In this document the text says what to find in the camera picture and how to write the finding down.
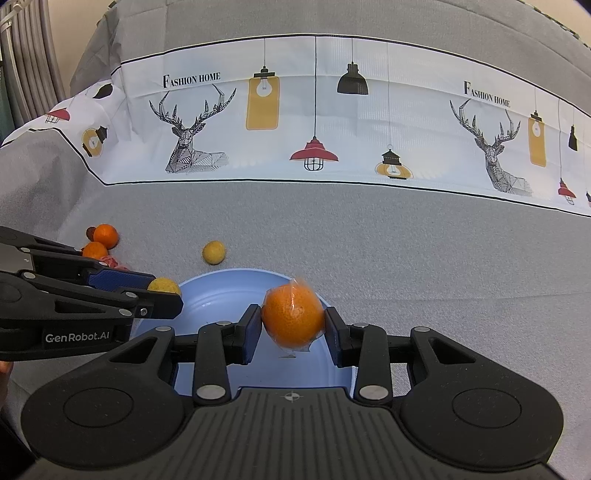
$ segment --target gray tablecloth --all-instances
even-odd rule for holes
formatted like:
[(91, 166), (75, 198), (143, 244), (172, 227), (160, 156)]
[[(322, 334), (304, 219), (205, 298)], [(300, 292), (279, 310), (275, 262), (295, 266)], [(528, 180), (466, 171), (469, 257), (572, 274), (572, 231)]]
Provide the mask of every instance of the gray tablecloth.
[[(591, 53), (517, 0), (122, 0), (99, 25), (73, 93), (121, 60), (261, 33), (339, 33), (433, 46), (487, 61), (591, 111)], [(531, 378), (560, 402), (551, 464), (591, 478), (591, 222), (491, 199), (378, 186), (269, 182), (104, 187), (54, 131), (0, 152), (0, 223), (77, 247), (112, 223), (116, 256), (182, 281), (214, 267), (306, 278), (345, 321), (406, 335), (431, 326)], [(6, 412), (88, 358), (16, 364)], [(408, 390), (394, 369), (398, 393)]]

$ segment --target blue plate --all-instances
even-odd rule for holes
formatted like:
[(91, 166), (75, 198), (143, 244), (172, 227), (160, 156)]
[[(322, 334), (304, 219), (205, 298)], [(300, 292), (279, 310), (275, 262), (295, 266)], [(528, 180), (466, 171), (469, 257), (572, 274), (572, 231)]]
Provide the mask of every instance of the blue plate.
[[(200, 327), (220, 320), (237, 322), (251, 303), (262, 305), (270, 288), (289, 282), (279, 273), (253, 268), (217, 270), (187, 280), (181, 285), (184, 307), (174, 320), (142, 320), (134, 336), (159, 325), (170, 325), (177, 335), (197, 333)], [(329, 306), (320, 298), (324, 308)], [(352, 368), (336, 368), (330, 358), (324, 336), (314, 341), (309, 352), (295, 352), (295, 358), (283, 358), (279, 348), (263, 327), (255, 356), (249, 365), (228, 366), (232, 395), (240, 387), (352, 388)], [(180, 364), (175, 390), (191, 395), (193, 364)]]

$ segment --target deer head illustration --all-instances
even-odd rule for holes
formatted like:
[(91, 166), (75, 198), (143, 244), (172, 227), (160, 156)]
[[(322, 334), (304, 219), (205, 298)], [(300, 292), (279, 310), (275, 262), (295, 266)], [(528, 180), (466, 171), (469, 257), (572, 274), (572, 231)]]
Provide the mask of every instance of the deer head illustration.
[(475, 137), (476, 145), (482, 151), (484, 151), (485, 160), (486, 160), (486, 172), (491, 179), (492, 185), (494, 188), (499, 190), (500, 192), (506, 193), (513, 193), (516, 195), (525, 195), (531, 196), (532, 190), (530, 187), (529, 182), (526, 179), (515, 177), (508, 173), (507, 171), (503, 170), (501, 165), (499, 164), (498, 155), (503, 152), (505, 146), (503, 145), (504, 142), (508, 142), (509, 140), (513, 140), (517, 133), (519, 133), (519, 128), (521, 126), (521, 122), (517, 125), (517, 128), (514, 128), (513, 120), (509, 116), (509, 112), (505, 110), (507, 118), (509, 119), (509, 130), (505, 133), (503, 129), (503, 124), (500, 122), (501, 126), (501, 134), (495, 137), (495, 142), (492, 145), (489, 145), (485, 138), (482, 131), (476, 126), (476, 115), (472, 119), (472, 124), (470, 124), (469, 120), (466, 118), (464, 113), (464, 108), (466, 104), (470, 101), (470, 99), (466, 100), (461, 107), (459, 108), (459, 113), (456, 112), (456, 109), (453, 106), (453, 103), (450, 101), (449, 104), (452, 106), (452, 111), (454, 116), (457, 118), (457, 121), (460, 122), (460, 125), (468, 130), (472, 135)]
[(195, 117), (195, 123), (190, 128), (186, 128), (183, 125), (183, 120), (177, 117), (177, 105), (174, 106), (172, 115), (164, 110), (164, 101), (170, 92), (167, 92), (162, 100), (160, 100), (160, 103), (158, 104), (158, 111), (156, 111), (154, 105), (152, 102), (150, 102), (152, 111), (163, 122), (171, 124), (173, 126), (171, 129), (172, 132), (178, 137), (177, 145), (170, 157), (166, 171), (175, 173), (187, 168), (190, 165), (193, 158), (193, 137), (203, 130), (205, 127), (205, 120), (224, 110), (236, 94), (236, 89), (234, 89), (228, 101), (225, 102), (224, 93), (219, 88), (217, 88), (217, 86), (213, 85), (213, 87), (219, 93), (218, 103), (216, 103), (210, 110), (209, 104), (207, 103), (207, 100), (205, 100), (205, 110), (203, 113), (201, 113), (201, 115)]

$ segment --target red lamp illustration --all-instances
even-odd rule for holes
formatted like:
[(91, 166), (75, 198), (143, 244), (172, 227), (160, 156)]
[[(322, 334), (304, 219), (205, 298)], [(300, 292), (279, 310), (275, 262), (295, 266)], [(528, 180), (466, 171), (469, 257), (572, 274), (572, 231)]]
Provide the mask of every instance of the red lamp illustration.
[(573, 192), (569, 190), (566, 186), (566, 183), (563, 179), (560, 179), (560, 187), (558, 188), (558, 195), (562, 195), (567, 202), (571, 205), (574, 205), (574, 199), (577, 197)]
[(314, 37), (314, 136), (302, 150), (298, 150), (290, 158), (290, 160), (303, 160), (304, 168), (308, 171), (322, 170), (325, 161), (339, 161), (339, 158), (334, 153), (326, 150), (320, 140), (316, 138), (317, 70), (317, 40)]
[(571, 205), (574, 205), (574, 199), (577, 197), (566, 185), (566, 182), (562, 179), (562, 128), (560, 126), (560, 99), (558, 100), (558, 159), (560, 160), (560, 184), (558, 187), (558, 195), (564, 197), (564, 199)]
[(47, 124), (56, 124), (60, 120), (70, 121), (70, 113), (65, 108), (60, 108), (58, 110), (53, 110), (46, 114), (45, 123)]

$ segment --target plastic wrap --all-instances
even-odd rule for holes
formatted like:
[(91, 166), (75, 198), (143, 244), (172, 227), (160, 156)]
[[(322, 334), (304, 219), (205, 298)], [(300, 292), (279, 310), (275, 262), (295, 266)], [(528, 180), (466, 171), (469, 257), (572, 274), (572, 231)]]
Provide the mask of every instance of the plastic wrap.
[(288, 353), (309, 352), (311, 343), (324, 333), (324, 309), (302, 279), (267, 291), (262, 305), (267, 334)]

